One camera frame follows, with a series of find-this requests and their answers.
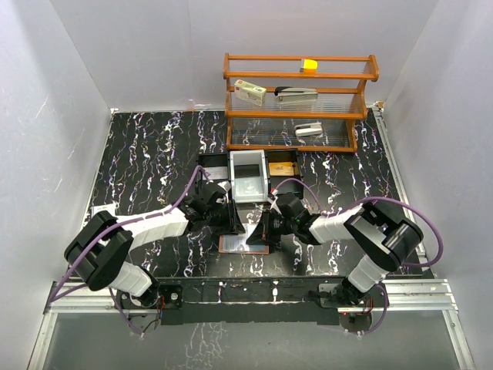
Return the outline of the silver VIP card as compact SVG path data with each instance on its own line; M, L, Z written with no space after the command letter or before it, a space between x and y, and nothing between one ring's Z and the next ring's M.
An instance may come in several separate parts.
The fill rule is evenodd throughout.
M223 253L243 253L247 251L247 244L243 237L239 235L228 235L222 239L222 251Z

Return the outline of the pink leather card holder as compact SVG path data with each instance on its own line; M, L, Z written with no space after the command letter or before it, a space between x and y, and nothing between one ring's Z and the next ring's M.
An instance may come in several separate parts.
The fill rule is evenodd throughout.
M219 239L219 252L223 254L269 254L267 245L247 244L247 235L223 235Z

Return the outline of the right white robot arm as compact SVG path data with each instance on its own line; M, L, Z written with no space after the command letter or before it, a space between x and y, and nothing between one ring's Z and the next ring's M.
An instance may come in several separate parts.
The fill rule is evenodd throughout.
M406 217L386 211L378 200L365 201L336 216L311 214L291 193L274 197L269 210L246 239L249 245L280 243L283 235L294 235L305 244L321 245L335 240L357 242L364 251L357 266L330 291L310 291L321 304L355 306L388 274L397 271L423 238L420 227Z

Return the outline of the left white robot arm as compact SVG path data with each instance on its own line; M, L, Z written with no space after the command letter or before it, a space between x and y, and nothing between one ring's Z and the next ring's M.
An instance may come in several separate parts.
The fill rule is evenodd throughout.
M65 249L64 257L91 291L116 289L150 306L159 295L159 283L144 267L126 260L129 252L203 228L218 236L245 232L235 202L217 183L207 183L162 210L125 220L100 211Z

